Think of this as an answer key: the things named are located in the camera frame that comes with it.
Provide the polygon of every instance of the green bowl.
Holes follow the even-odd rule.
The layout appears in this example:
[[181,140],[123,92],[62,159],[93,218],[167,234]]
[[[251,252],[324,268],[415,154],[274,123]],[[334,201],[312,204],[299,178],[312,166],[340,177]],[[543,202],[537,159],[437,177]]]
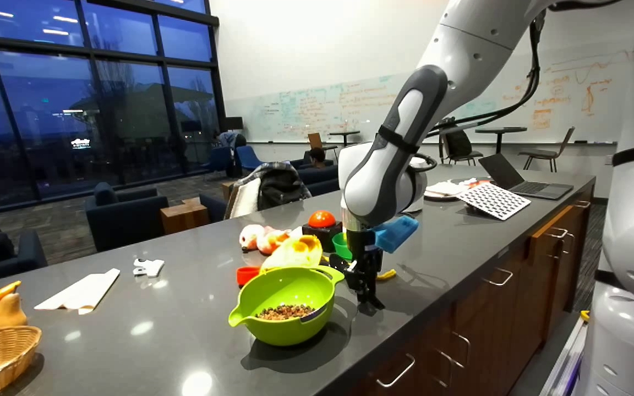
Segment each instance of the green bowl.
[[[268,345],[297,345],[312,339],[332,317],[334,290],[344,276],[329,266],[277,268],[253,277],[238,294],[238,303],[230,313],[230,327],[241,323]],[[258,316],[283,303],[303,303],[312,316],[288,321],[262,321]]]

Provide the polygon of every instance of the whiteboard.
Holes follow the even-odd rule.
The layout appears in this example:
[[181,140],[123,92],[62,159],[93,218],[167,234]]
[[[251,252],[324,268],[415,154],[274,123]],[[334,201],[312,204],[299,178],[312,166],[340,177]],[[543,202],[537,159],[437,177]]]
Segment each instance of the whiteboard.
[[[611,143],[622,137],[629,56],[625,50],[576,58],[547,53],[554,65],[542,68],[535,97],[486,129],[525,126],[507,143],[559,143],[569,129],[573,141]],[[469,116],[516,104],[527,90],[529,56],[514,56],[493,85],[453,114]],[[248,141],[307,143],[309,133],[361,130],[372,140],[407,76],[303,89],[231,102],[230,114],[242,116]],[[466,130],[474,143],[493,135]]]
[[244,122],[248,141],[307,143],[309,133],[360,130],[372,140],[405,76],[291,90],[231,102],[230,114]]
[[[525,126],[525,135],[507,135],[507,143],[559,143],[569,129],[576,129],[573,141],[611,143],[624,130],[624,104],[628,92],[629,56],[625,50],[607,56],[569,58],[542,68],[535,97],[514,114],[484,129]],[[502,71],[498,80],[471,104],[453,114],[466,116],[516,104],[527,90],[529,58],[514,58],[516,66]],[[493,141],[469,130],[471,141]]]

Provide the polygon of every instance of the gray countertop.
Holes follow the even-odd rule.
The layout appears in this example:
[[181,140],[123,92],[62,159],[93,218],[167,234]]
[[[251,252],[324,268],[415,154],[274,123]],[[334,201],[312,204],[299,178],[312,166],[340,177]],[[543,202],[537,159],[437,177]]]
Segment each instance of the gray countertop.
[[[474,171],[434,169],[429,182]],[[570,182],[590,177],[527,174],[531,181]],[[236,266],[259,262],[242,254],[238,234],[248,222],[297,226],[314,210],[342,213],[340,197],[251,213],[246,218],[89,256],[22,280],[19,295],[34,327],[45,331],[39,362],[12,391],[18,395],[318,395],[419,313],[456,294],[484,264],[537,226],[565,201],[533,201],[507,222],[476,215],[462,202],[426,202],[420,229],[383,266],[399,277],[379,284],[388,306],[375,317],[357,311],[357,297],[340,286],[327,333],[299,349],[268,349],[244,329],[230,329],[236,306]],[[133,277],[133,257],[164,257],[158,280]],[[93,316],[36,313],[34,306],[89,274],[122,268],[116,284]]]

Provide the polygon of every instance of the laptop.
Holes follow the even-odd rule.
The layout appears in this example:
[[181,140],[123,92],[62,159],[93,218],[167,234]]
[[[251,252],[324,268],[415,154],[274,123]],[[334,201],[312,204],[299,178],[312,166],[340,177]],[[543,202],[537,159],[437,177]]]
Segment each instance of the laptop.
[[502,154],[484,157],[478,164],[489,171],[495,185],[518,197],[559,201],[569,192],[573,192],[570,185],[527,182]]

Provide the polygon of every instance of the tomato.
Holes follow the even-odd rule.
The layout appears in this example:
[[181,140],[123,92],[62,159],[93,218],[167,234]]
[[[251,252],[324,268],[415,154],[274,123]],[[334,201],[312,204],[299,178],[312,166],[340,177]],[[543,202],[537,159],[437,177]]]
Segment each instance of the tomato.
[[338,225],[338,218],[332,211],[314,211],[311,218],[309,218],[309,226],[311,229],[332,229]]

